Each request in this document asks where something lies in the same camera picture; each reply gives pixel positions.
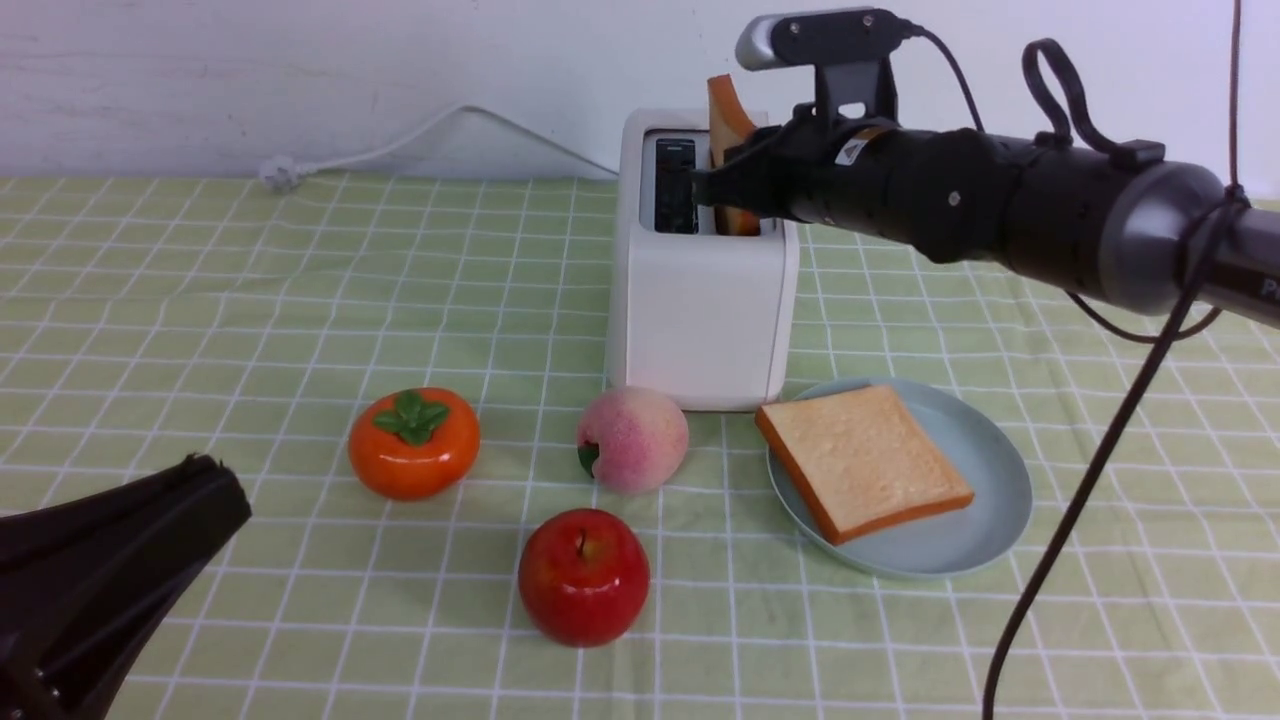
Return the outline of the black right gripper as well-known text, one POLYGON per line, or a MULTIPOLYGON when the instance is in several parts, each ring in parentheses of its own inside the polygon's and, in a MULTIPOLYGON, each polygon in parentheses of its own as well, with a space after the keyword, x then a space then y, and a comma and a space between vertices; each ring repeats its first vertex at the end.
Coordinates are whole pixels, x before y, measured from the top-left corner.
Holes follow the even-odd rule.
POLYGON ((928 129, 844 120, 832 135, 791 120, 754 131, 724 150, 724 161, 692 172, 704 206, 767 213, 767 218, 919 241, 927 228, 910 184, 928 129))

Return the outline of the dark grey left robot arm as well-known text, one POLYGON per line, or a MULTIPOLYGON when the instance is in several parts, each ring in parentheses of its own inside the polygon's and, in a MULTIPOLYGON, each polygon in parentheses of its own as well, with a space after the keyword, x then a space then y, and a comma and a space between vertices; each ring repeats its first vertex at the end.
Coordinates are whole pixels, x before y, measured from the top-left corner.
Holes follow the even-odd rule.
POLYGON ((192 454, 4 518, 3 717, 106 717, 160 623, 250 516, 233 470, 192 454))

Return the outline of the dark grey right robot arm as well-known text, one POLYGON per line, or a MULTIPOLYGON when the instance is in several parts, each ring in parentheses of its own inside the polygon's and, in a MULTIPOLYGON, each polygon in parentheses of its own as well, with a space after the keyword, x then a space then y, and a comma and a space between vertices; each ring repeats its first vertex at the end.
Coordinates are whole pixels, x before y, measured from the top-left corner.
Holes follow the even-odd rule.
POLYGON ((1225 214, 1203 167, 1107 155, 972 128, 904 129, 795 118, 724 165, 692 173, 692 197, 760 218, 891 240, 929 261, 997 263, 1132 313, 1169 313, 1225 214))

